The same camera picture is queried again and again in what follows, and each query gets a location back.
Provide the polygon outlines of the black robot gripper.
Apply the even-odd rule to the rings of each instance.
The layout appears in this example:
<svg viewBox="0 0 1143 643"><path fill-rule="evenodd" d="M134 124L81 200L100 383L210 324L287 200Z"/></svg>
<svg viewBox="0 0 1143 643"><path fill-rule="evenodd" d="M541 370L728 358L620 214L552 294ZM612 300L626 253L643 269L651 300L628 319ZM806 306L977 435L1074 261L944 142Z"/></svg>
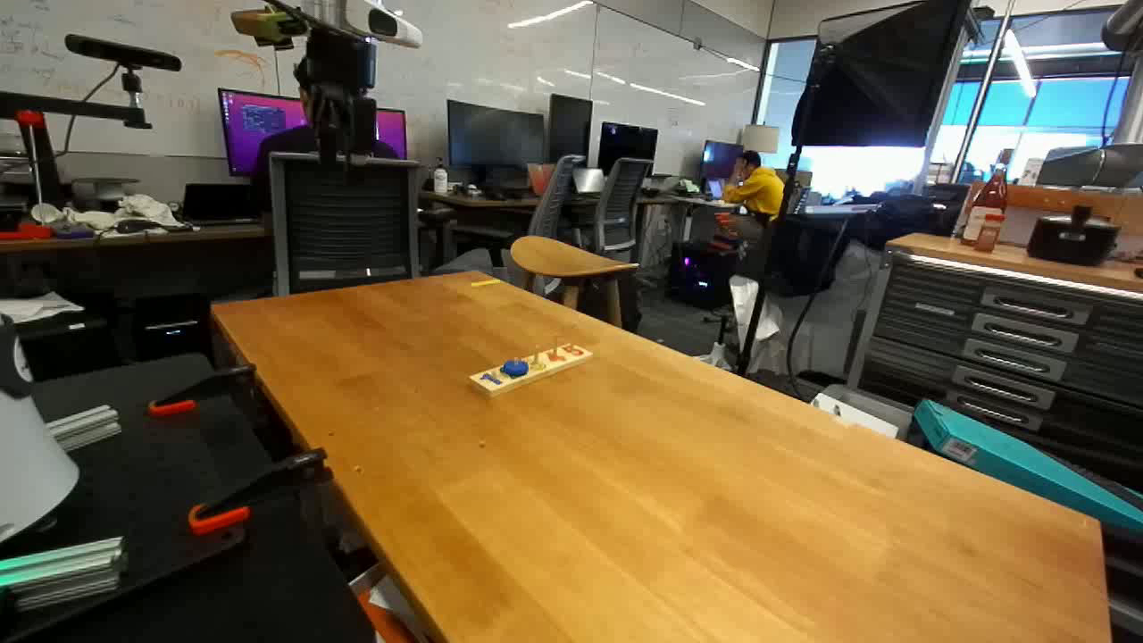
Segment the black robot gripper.
<svg viewBox="0 0 1143 643"><path fill-rule="evenodd" d="M326 164L371 142L375 51L369 41L314 25L294 76Z"/></svg>

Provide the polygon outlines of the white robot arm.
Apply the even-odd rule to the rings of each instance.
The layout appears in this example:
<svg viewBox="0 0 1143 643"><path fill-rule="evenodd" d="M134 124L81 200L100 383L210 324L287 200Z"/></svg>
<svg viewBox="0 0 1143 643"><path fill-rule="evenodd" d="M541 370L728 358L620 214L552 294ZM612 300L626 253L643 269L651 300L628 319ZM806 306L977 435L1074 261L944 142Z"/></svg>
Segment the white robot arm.
<svg viewBox="0 0 1143 643"><path fill-rule="evenodd" d="M265 0L234 10L233 27L257 45L303 44L301 76L312 83L312 130L326 161L375 142L375 51L422 45L422 27L387 0Z"/></svg>

